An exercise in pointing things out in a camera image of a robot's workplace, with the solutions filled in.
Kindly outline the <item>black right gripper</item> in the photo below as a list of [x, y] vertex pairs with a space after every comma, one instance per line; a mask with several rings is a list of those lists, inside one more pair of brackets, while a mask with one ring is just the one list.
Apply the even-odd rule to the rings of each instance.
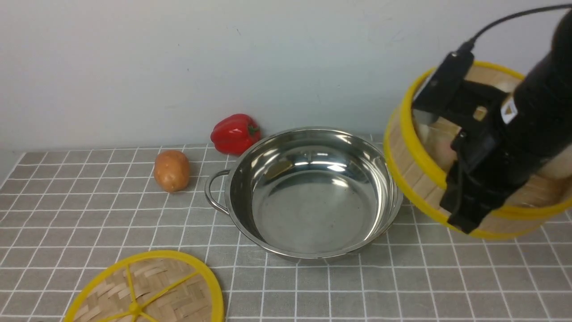
[[457, 159], [441, 206], [450, 212], [450, 225], [471, 233], [543, 165], [542, 147], [530, 138], [538, 110], [524, 86], [510, 96], [463, 80], [443, 116], [460, 133], [452, 141]]

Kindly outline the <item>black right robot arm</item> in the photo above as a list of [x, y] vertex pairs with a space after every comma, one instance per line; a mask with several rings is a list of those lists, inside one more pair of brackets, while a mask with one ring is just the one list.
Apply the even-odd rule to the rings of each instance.
[[435, 73], [448, 91], [442, 115], [461, 128], [441, 206], [448, 224], [466, 234], [571, 144], [571, 13], [512, 94], [464, 79], [473, 46], [471, 40], [451, 52]]

